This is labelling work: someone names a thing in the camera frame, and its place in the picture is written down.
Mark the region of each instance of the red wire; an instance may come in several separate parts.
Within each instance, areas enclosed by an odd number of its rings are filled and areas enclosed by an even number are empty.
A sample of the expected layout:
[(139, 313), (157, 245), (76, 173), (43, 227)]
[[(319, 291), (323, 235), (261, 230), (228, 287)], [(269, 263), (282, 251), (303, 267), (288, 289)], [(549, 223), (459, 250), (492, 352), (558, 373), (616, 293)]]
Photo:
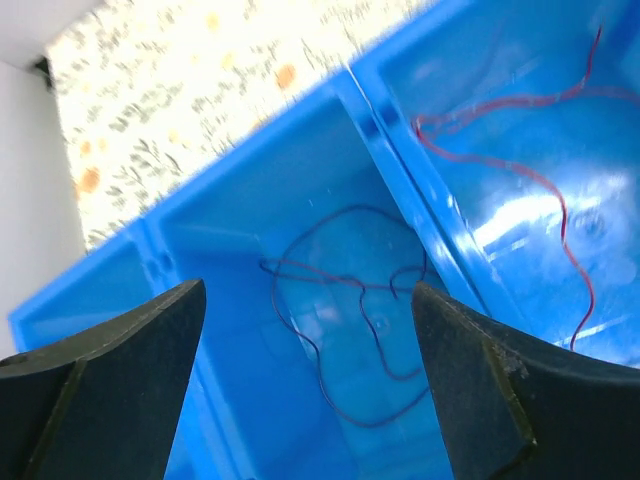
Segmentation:
[[(445, 150), (435, 144), (435, 139), (439, 133), (443, 132), (447, 134), (455, 133), (462, 128), (468, 126), (471, 122), (478, 117), (487, 115), (495, 110), (502, 108), (535, 108), (535, 107), (547, 107), (556, 103), (567, 101), (579, 96), (592, 97), (592, 96), (606, 96), (611, 98), (620, 98), (623, 100), (632, 101), (640, 105), (640, 97), (632, 92), (628, 92), (624, 89), (617, 87), (586, 87), (586, 83), (591, 77), (593, 69), (593, 57), (600, 42), (602, 35), (602, 26), (598, 29), (589, 56), (587, 58), (587, 69), (582, 79), (573, 85), (572, 87), (562, 92), (552, 95), (515, 95), (510, 97), (503, 97), (499, 99), (490, 100), (479, 105), (464, 108), (457, 112), (450, 112), (444, 115), (421, 115), (414, 119), (413, 128), (415, 130), (418, 139), (422, 144), (431, 150), (436, 155), (455, 163), (480, 163), (492, 168), (499, 168), (503, 170), (509, 170), (519, 175), (525, 176), (544, 187), (551, 192), (560, 202), (560, 208), (562, 210), (562, 224), (560, 227), (560, 240), (562, 242), (562, 248), (565, 255), (569, 259), (569, 262), (578, 271), (583, 278), (587, 289), (589, 291), (589, 308), (582, 317), (582, 320), (575, 329), (571, 336), (569, 348), (573, 351), (575, 349), (576, 338), (580, 331), (584, 328), (589, 318), (593, 314), (593, 310), (596, 305), (596, 295), (593, 283), (587, 271), (580, 265), (575, 255), (571, 251), (569, 244), (567, 243), (567, 225), (569, 222), (569, 209), (567, 208), (567, 202), (560, 192), (560, 189), (556, 187), (549, 179), (536, 172), (532, 168), (527, 167), (521, 163), (510, 162), (502, 160), (497, 157), (483, 156), (476, 154), (459, 154)], [(435, 130), (430, 135), (426, 135), (422, 131), (424, 125), (431, 125), (435, 127)]]

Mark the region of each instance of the speckled countertop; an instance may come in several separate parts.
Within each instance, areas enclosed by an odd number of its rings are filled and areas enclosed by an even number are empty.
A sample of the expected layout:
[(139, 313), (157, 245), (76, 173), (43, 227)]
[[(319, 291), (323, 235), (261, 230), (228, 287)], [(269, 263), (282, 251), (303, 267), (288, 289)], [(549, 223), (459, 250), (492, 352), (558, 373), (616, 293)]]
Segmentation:
[(434, 0), (108, 0), (49, 46), (88, 249)]

